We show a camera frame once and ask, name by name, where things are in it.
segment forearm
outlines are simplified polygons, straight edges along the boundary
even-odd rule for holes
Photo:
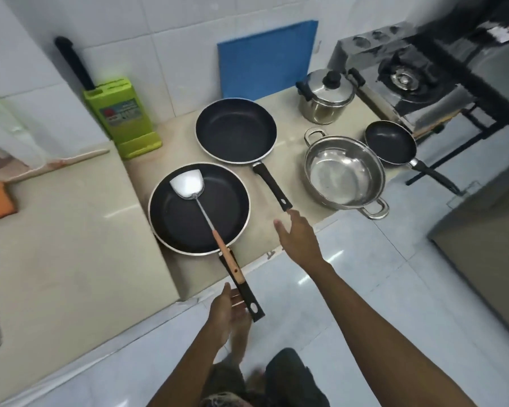
[[[207,324],[204,325],[148,407],[198,406],[219,348],[218,337]]]
[[[454,381],[346,284],[326,262],[309,269],[383,407],[473,406]]]

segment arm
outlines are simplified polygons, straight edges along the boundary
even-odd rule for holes
[[[290,210],[290,233],[275,227],[289,257],[311,277],[382,407],[475,406],[458,385],[382,318],[324,261],[315,233]]]
[[[245,312],[245,303],[240,302],[238,291],[226,283],[222,294],[211,304],[207,322],[148,407],[198,406],[217,351],[228,340],[232,321]]]

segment countertop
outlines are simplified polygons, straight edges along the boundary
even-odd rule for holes
[[[179,295],[115,147],[9,186],[0,220],[0,401]]]
[[[294,208],[312,225],[332,215],[335,211],[315,202],[300,180],[303,157],[307,149],[303,136],[307,129],[316,124],[305,120],[299,113],[296,88],[269,95],[257,102],[269,111],[277,124],[277,142],[273,151],[263,159],[264,164]],[[154,187],[171,171],[195,162],[220,164],[199,147],[195,138],[195,123],[200,111],[176,117],[160,125],[157,132],[162,138],[163,146],[125,163],[145,211]],[[366,127],[377,120],[379,117],[359,97],[355,97],[336,122],[322,128],[328,135],[358,139]],[[251,196],[249,224],[231,246],[238,264],[243,267],[279,245],[272,222],[274,218],[281,218],[286,222],[288,216],[281,210],[268,186],[250,166],[224,165],[241,177]],[[387,180],[398,171],[399,169],[387,170]],[[185,256],[162,245],[161,250],[183,300],[227,276],[217,254],[203,257]]]

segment gas stove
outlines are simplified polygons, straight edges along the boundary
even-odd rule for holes
[[[329,67],[357,69],[363,78],[359,96],[379,116],[420,137],[466,108],[473,97],[407,41],[412,35],[414,29],[400,23],[345,38],[338,42]]]

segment non-stick pan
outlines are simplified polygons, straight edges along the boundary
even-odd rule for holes
[[[266,109],[254,101],[232,98],[207,106],[196,122],[196,138],[210,156],[224,163],[251,164],[266,182],[283,211],[292,204],[260,161],[277,141],[277,126]]]
[[[170,185],[172,178],[189,170],[201,171],[204,192],[199,197],[200,203],[227,246],[236,241],[247,226],[251,199],[244,183],[233,171],[214,163],[185,165],[168,174],[155,187],[149,198],[149,223],[157,239],[177,253],[205,256],[219,251],[211,229],[197,203],[179,197]],[[247,304],[253,321],[261,319],[264,311],[241,269],[233,274],[223,264]]]
[[[447,177],[429,168],[417,156],[417,143],[413,136],[400,124],[381,120],[372,122],[364,132],[367,146],[387,165],[406,165],[432,177],[442,186],[456,195],[462,195],[460,189]]]

